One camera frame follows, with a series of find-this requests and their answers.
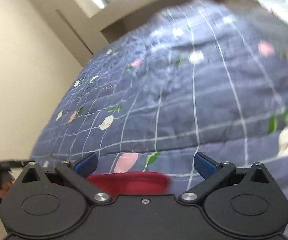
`red object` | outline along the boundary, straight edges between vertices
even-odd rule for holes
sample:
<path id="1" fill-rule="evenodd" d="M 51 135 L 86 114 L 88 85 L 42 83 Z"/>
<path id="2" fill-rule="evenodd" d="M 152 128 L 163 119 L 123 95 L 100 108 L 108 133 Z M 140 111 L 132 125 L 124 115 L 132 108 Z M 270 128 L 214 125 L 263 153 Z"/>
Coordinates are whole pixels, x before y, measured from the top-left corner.
<path id="1" fill-rule="evenodd" d="M 87 180 L 113 199 L 117 195 L 163 195 L 170 185 L 169 177 L 157 172 L 90 175 Z"/>

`small screw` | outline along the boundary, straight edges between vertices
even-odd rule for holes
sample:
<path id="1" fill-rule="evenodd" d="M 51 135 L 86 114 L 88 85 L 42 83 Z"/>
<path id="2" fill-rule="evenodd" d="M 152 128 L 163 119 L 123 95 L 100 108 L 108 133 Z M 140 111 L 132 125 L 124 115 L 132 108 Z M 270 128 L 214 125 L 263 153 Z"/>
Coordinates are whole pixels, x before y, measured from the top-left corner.
<path id="1" fill-rule="evenodd" d="M 182 199 L 186 201 L 196 200 L 197 195 L 195 193 L 187 192 L 182 195 Z"/>
<path id="2" fill-rule="evenodd" d="M 146 198 L 144 198 L 144 199 L 142 199 L 142 203 L 143 203 L 143 204 L 148 204 L 148 203 L 150 203 L 150 200 L 149 200 L 149 199 L 146 199 Z"/>
<path id="3" fill-rule="evenodd" d="M 109 195 L 106 193 L 97 193 L 94 195 L 96 201 L 106 201 L 109 199 Z"/>

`bed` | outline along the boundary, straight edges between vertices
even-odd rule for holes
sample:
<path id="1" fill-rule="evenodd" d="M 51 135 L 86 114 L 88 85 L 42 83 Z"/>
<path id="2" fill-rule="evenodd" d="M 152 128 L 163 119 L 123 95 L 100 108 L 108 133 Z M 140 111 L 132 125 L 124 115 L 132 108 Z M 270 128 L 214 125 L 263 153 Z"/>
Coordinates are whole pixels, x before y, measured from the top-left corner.
<path id="1" fill-rule="evenodd" d="M 54 166 L 91 151 L 94 174 L 162 172 L 176 195 L 203 181 L 196 152 L 262 162 L 288 198 L 288 61 L 224 5 L 164 9 L 88 62 L 32 158 Z"/>

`floral pattern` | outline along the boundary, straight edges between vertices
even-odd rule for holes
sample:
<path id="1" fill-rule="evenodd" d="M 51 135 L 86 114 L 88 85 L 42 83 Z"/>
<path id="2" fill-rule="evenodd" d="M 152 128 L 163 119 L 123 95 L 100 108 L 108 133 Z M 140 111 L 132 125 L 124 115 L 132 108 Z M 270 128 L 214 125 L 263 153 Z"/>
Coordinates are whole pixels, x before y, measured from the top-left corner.
<path id="1" fill-rule="evenodd" d="M 74 88 L 77 87 L 79 85 L 79 83 L 80 83 L 80 80 L 77 80 L 74 84 Z"/>
<path id="2" fill-rule="evenodd" d="M 131 66 L 132 67 L 134 67 L 134 68 L 138 68 L 138 67 L 140 67 L 140 65 L 142 64 L 142 60 L 140 59 L 140 58 L 138 58 L 137 60 L 135 60 L 132 64 L 131 64 Z"/>
<path id="3" fill-rule="evenodd" d="M 181 28 L 178 28 L 178 29 L 174 29 L 173 30 L 173 35 L 175 37 L 180 37 L 184 34 L 183 30 Z"/>
<path id="4" fill-rule="evenodd" d="M 275 55 L 275 48 L 267 41 L 261 41 L 258 44 L 258 50 L 259 53 L 264 57 Z"/>
<path id="5" fill-rule="evenodd" d="M 203 60 L 204 60 L 204 54 L 200 50 L 193 52 L 189 57 L 189 61 L 191 63 L 195 63 L 195 64 L 197 64 Z"/>
<path id="6" fill-rule="evenodd" d="M 123 153 L 117 160 L 114 173 L 128 172 L 136 163 L 138 153 Z"/>
<path id="7" fill-rule="evenodd" d="M 63 114 L 63 111 L 60 111 L 57 118 L 56 118 L 57 121 L 62 117 L 62 114 Z"/>
<path id="8" fill-rule="evenodd" d="M 77 115 L 77 111 L 75 110 L 75 112 L 71 115 L 71 117 L 68 120 L 68 123 L 74 121 L 76 119 L 76 115 Z"/>
<path id="9" fill-rule="evenodd" d="M 108 117 L 106 117 L 104 121 L 102 122 L 102 124 L 100 125 L 100 129 L 106 130 L 108 127 L 111 126 L 113 120 L 114 120 L 114 116 L 112 115 L 109 115 Z"/>

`blue gripper pad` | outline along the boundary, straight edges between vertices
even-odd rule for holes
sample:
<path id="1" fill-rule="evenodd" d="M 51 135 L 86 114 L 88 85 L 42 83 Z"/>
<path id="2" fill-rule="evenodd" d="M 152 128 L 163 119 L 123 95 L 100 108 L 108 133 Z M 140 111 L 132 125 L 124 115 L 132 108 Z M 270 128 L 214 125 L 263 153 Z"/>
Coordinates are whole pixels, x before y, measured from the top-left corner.
<path id="1" fill-rule="evenodd" d="M 97 168 L 98 160 L 95 152 L 90 152 L 83 158 L 71 164 L 71 168 L 85 179 Z"/>
<path id="2" fill-rule="evenodd" d="M 196 153 L 194 156 L 194 167 L 204 179 L 207 179 L 219 171 L 221 165 L 203 153 Z"/>

